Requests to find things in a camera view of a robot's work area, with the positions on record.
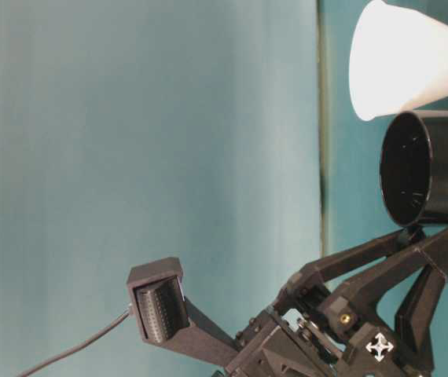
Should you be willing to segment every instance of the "teal backdrop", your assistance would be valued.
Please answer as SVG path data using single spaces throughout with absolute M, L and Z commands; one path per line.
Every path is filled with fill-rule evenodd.
M 398 227 L 387 216 L 379 186 L 379 155 L 390 116 L 361 121 L 348 89 L 348 58 L 358 16 L 368 0 L 321 0 L 321 119 L 324 249 L 328 254 L 364 243 Z M 448 0 L 390 0 L 448 24 Z M 448 99 L 428 108 L 448 109 Z M 407 280 L 388 293 L 380 314 L 393 323 Z M 435 376 L 448 376 L 448 285 L 431 326 Z
M 315 1 L 0 0 L 0 376 L 119 315 L 133 265 L 180 257 L 234 334 L 319 256 L 316 52 Z M 38 375 L 214 370 L 127 320 Z

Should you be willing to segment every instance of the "black cable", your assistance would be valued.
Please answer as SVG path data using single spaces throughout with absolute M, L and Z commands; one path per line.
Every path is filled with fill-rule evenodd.
M 43 361 L 40 364 L 37 364 L 36 366 L 26 370 L 25 372 L 21 372 L 19 375 L 17 375 L 17 377 L 28 377 L 29 375 L 32 375 L 32 374 L 36 373 L 37 371 L 40 371 L 41 369 L 47 367 L 48 365 L 50 365 L 56 361 L 64 359 L 64 358 L 72 355 L 73 353 L 79 352 L 80 350 L 88 347 L 91 343 L 97 341 L 99 338 L 101 338 L 102 336 L 107 334 L 113 328 L 117 327 L 121 322 L 126 320 L 129 315 L 130 315 L 130 308 L 125 310 L 124 313 L 121 314 L 119 317 L 117 317 L 109 326 L 107 326 L 103 330 L 100 330 L 97 334 L 93 335 L 91 338 L 85 340 L 84 342 L 82 342 L 81 344 L 78 344 L 77 346 L 74 346 L 62 353 L 59 353 L 58 355 L 55 355 L 55 356 L 47 359 L 46 361 Z

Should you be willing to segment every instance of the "screw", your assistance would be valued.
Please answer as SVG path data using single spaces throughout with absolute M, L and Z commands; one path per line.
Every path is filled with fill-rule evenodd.
M 349 324 L 351 322 L 351 315 L 350 314 L 343 314 L 340 318 L 340 322 L 342 324 Z

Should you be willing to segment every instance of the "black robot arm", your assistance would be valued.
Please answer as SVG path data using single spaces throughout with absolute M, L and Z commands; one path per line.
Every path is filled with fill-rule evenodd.
M 325 286 L 355 269 L 333 292 Z M 392 329 L 377 304 L 417 271 Z M 420 227 L 403 229 L 306 264 L 235 339 L 183 295 L 177 258 L 134 267 L 127 286 L 145 342 L 232 377 L 428 377 L 429 328 L 447 280 L 448 229 L 430 237 Z M 290 309 L 302 315 L 296 330 L 282 318 Z

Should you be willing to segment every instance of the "black cylindrical cup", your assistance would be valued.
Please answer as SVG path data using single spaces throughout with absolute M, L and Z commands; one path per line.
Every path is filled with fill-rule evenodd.
M 380 181 L 398 225 L 448 224 L 448 112 L 395 117 L 383 141 Z

